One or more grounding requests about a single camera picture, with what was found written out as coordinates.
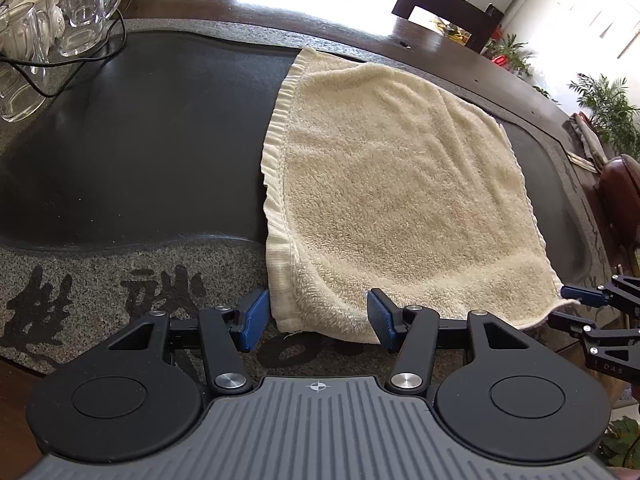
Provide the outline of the cream terry towel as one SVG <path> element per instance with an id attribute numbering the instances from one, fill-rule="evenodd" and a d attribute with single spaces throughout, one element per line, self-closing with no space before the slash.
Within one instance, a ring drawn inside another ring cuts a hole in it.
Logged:
<path id="1" fill-rule="evenodd" d="M 562 306 L 506 130 L 436 84 L 304 49 L 262 149 L 271 313 L 373 344 L 367 294 L 516 328 Z"/>

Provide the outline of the black stone tea tray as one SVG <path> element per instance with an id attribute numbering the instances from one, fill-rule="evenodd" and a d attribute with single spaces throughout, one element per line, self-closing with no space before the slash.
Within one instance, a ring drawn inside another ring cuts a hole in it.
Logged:
<path id="1" fill-rule="evenodd" d="M 302 47 L 258 26 L 137 20 L 31 118 L 1 127 L 1 359 L 41 376 L 149 310 L 267 283 L 262 140 Z"/>

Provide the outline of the leafy fern plant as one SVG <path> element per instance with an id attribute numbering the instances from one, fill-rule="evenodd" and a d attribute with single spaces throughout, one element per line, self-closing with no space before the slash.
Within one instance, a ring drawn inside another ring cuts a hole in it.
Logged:
<path id="1" fill-rule="evenodd" d="M 578 106 L 590 111 L 591 127 L 616 155 L 639 157 L 639 107 L 629 101 L 625 78 L 578 74 L 568 88 L 577 93 Z"/>

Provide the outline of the small potted plants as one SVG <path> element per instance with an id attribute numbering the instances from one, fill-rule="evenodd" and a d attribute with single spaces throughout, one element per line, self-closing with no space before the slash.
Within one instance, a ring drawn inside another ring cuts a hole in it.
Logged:
<path id="1" fill-rule="evenodd" d="M 506 34 L 500 39 L 489 40 L 487 53 L 492 62 L 512 74 L 519 77 L 533 75 L 533 67 L 529 60 L 534 56 L 534 52 L 529 49 L 527 42 L 518 40 L 517 34 Z"/>

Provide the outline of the dark wooden chair right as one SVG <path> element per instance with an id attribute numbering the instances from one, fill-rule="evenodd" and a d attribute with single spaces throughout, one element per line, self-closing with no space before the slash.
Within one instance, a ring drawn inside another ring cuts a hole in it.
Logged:
<path id="1" fill-rule="evenodd" d="M 483 51 L 503 19 L 503 13 L 493 4 L 482 11 L 466 0 L 397 0 L 392 13 L 408 20 L 415 8 L 431 12 L 468 32 L 465 47 L 476 53 Z"/>

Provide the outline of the clear glass mug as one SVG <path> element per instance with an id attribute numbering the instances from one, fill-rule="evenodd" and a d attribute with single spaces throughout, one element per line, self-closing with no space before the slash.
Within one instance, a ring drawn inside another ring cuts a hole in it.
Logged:
<path id="1" fill-rule="evenodd" d="M 58 54 L 71 58 L 93 49 L 103 38 L 106 21 L 122 0 L 46 0 L 55 26 L 54 44 Z"/>
<path id="2" fill-rule="evenodd" d="M 47 63 L 50 44 L 43 12 L 32 2 L 1 6 L 1 54 L 23 62 Z"/>

